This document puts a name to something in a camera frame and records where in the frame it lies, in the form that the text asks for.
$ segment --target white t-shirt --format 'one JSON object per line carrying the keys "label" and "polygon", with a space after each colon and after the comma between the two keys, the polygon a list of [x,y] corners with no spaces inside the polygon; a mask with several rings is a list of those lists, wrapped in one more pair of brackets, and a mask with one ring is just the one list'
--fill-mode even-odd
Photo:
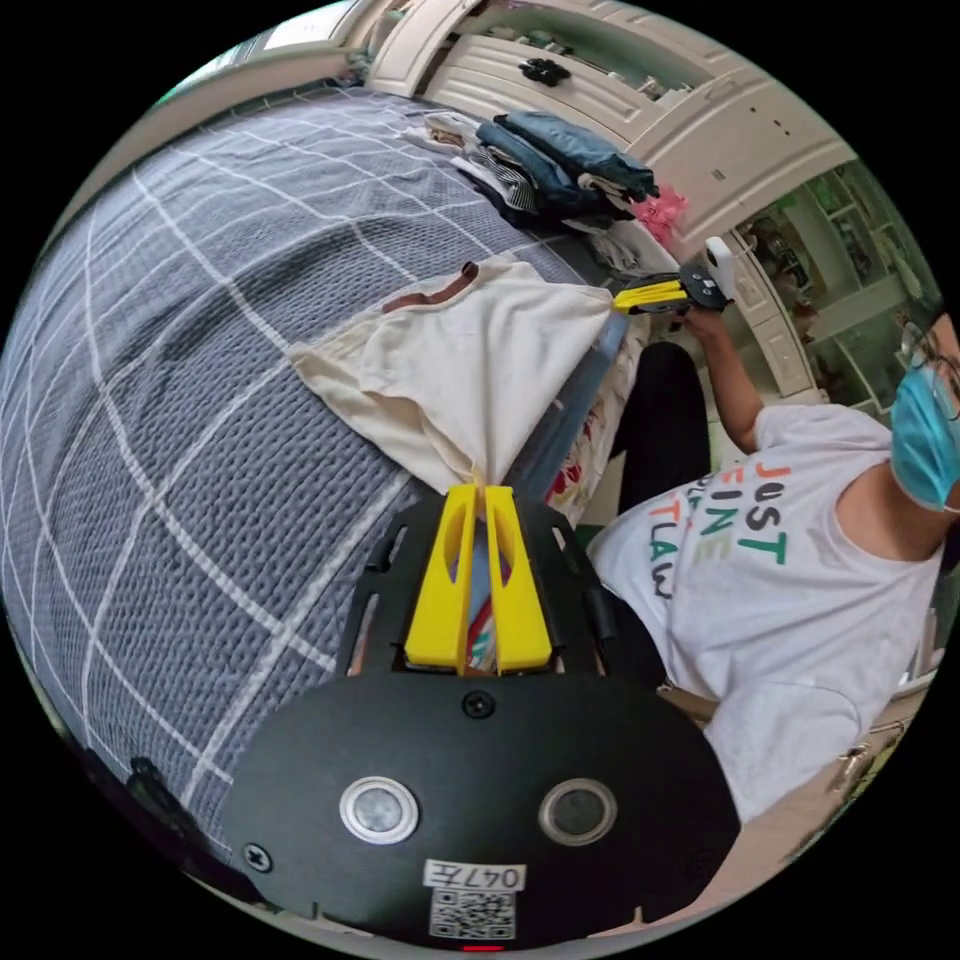
{"label": "white t-shirt", "polygon": [[[940,566],[874,557],[841,493],[890,432],[835,405],[771,406],[758,452],[634,507],[591,544],[679,688],[719,702],[705,734],[742,822],[854,746],[917,650]],[[670,456],[669,450],[663,456]]]}

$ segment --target screw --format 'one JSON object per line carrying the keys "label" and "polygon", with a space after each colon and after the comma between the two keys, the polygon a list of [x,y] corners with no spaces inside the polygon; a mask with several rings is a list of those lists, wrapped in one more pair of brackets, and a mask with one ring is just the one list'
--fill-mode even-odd
{"label": "screw", "polygon": [[248,843],[243,848],[243,860],[251,870],[257,873],[269,873],[273,869],[270,854],[256,843]]}
{"label": "screw", "polygon": [[463,712],[471,720],[485,720],[496,709],[497,703],[483,690],[474,690],[463,698]]}

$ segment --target blue face mask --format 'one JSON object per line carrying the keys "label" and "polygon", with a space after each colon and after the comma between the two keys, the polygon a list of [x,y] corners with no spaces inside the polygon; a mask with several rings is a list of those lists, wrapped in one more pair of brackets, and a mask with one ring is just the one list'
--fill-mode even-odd
{"label": "blue face mask", "polygon": [[957,513],[947,497],[960,481],[960,421],[954,400],[929,367],[907,371],[891,410],[893,474],[903,492],[928,510]]}

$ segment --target gray bedspread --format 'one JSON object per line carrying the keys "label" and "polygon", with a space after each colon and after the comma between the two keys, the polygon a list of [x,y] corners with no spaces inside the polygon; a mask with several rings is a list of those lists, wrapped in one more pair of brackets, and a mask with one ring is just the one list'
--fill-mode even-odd
{"label": "gray bedspread", "polygon": [[421,492],[286,346],[508,250],[601,279],[397,139],[425,109],[313,87],[180,138],[68,227],[3,352],[14,637],[77,738],[121,777],[149,757],[224,858],[240,752],[329,676],[364,558]]}

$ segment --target black handle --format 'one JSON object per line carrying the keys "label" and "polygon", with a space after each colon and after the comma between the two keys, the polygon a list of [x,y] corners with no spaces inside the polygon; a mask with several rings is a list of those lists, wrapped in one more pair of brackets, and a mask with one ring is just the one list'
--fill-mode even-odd
{"label": "black handle", "polygon": [[534,83],[542,83],[546,87],[555,87],[561,80],[570,77],[570,71],[561,67],[553,60],[534,57],[526,63],[520,64],[520,72]]}

